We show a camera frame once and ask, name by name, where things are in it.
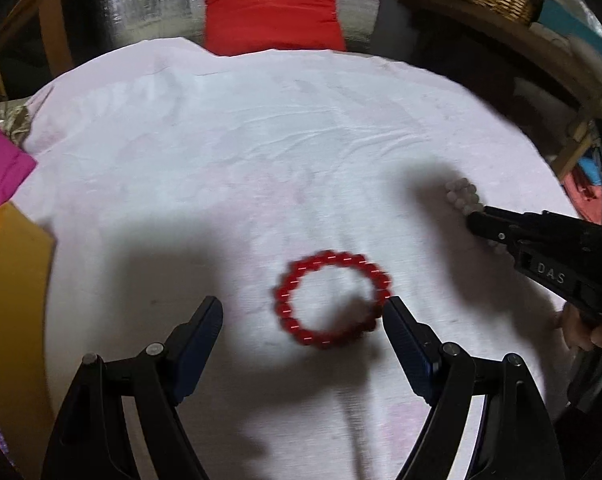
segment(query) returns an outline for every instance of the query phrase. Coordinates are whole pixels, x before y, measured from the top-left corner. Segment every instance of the blue object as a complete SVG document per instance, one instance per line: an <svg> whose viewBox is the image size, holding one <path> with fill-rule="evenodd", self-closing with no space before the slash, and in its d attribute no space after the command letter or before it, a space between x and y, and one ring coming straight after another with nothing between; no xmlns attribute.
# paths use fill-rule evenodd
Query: blue object
<svg viewBox="0 0 602 480"><path fill-rule="evenodd" d="M175 327L165 342L174 406L194 392L223 325L221 302L207 296L190 321Z"/></svg>
<svg viewBox="0 0 602 480"><path fill-rule="evenodd" d="M596 162L591 156L584 155L578 160L579 167L583 170L588 180L595 186L601 185L601 175L598 172Z"/></svg>
<svg viewBox="0 0 602 480"><path fill-rule="evenodd" d="M602 56L602 38L553 0L545 0L537 20L541 25L567 38L573 34L587 41Z"/></svg>
<svg viewBox="0 0 602 480"><path fill-rule="evenodd" d="M383 328L412 391L430 406L436 405L443 387L439 338L428 325L417 323L397 297L383 306Z"/></svg>

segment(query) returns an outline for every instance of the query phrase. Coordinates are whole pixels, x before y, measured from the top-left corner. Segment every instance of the wrinkled fabric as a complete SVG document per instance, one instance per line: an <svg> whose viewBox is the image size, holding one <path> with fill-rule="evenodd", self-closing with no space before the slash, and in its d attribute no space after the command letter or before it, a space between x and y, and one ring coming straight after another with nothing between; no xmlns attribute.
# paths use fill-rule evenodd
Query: wrinkled fabric
<svg viewBox="0 0 602 480"><path fill-rule="evenodd" d="M184 40L114 51L34 97L39 166L14 202L57 239L46 307L56 410L81 356L136 355L203 297L224 325L178 413L211 479L395 478L428 407L379 326L357 344L298 345L273 312L290 261L332 248L388 272L441 340L527 362L552 413L570 364L549 328L562 301L465 228L444 184L483 202L574 215L532 143L425 70L325 51L216 57ZM366 308L370 285L329 268L292 303L310 328ZM154 478L126 403L143 478ZM450 478L465 478L475 399Z"/></svg>
<svg viewBox="0 0 602 480"><path fill-rule="evenodd" d="M206 0L204 45L219 56L345 50L335 0Z"/></svg>

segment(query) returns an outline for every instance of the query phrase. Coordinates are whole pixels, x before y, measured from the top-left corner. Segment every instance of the red cushion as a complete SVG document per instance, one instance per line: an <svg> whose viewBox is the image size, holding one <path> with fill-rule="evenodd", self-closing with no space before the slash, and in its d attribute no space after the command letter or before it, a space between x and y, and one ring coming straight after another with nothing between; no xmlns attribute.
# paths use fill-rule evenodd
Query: red cushion
<svg viewBox="0 0 602 480"><path fill-rule="evenodd" d="M334 0L206 0L205 46L219 56L345 50Z"/></svg>

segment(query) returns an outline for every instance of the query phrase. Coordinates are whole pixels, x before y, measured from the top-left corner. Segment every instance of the screw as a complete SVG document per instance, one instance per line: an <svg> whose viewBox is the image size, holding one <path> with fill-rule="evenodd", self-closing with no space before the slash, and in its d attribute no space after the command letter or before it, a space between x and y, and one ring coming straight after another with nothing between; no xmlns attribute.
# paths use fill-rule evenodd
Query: screw
<svg viewBox="0 0 602 480"><path fill-rule="evenodd" d="M459 355L461 353L461 347L456 343L445 343L443 345L443 351L448 355Z"/></svg>
<svg viewBox="0 0 602 480"><path fill-rule="evenodd" d="M161 352L163 352L163 345L161 343L150 343L147 347L146 347L146 354L148 355L159 355Z"/></svg>
<svg viewBox="0 0 602 480"><path fill-rule="evenodd" d="M93 365L97 362L97 354L93 354L92 352L88 352L81 358L81 364L83 365Z"/></svg>
<svg viewBox="0 0 602 480"><path fill-rule="evenodd" d="M514 366L521 366L523 364L523 359L520 355L508 354L508 362Z"/></svg>

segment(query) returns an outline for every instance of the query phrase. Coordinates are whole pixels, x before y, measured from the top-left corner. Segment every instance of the wooden frame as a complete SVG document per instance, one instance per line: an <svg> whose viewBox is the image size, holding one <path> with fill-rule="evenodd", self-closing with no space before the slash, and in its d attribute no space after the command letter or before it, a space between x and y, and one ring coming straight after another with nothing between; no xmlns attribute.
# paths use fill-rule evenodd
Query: wooden frame
<svg viewBox="0 0 602 480"><path fill-rule="evenodd" d="M63 20L61 0L19 0L0 27L0 51L35 15L39 15L41 39L53 77L74 68ZM0 98L8 99L0 70Z"/></svg>

